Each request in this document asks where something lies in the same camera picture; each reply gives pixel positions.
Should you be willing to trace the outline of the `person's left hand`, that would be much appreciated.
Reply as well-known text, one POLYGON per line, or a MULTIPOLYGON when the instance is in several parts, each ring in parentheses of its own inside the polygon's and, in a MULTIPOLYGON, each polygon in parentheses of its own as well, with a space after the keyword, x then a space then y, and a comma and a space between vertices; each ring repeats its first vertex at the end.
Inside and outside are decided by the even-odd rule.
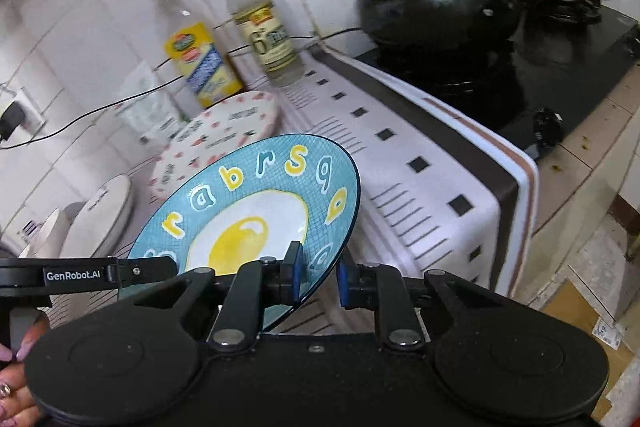
POLYGON ((49 330, 47 314, 38 311, 37 320, 23 337, 21 347, 13 353, 1 346, 1 361, 8 365, 1 369, 1 425, 30 427, 38 424, 43 413, 38 409, 27 385, 24 360, 34 344, 49 330))

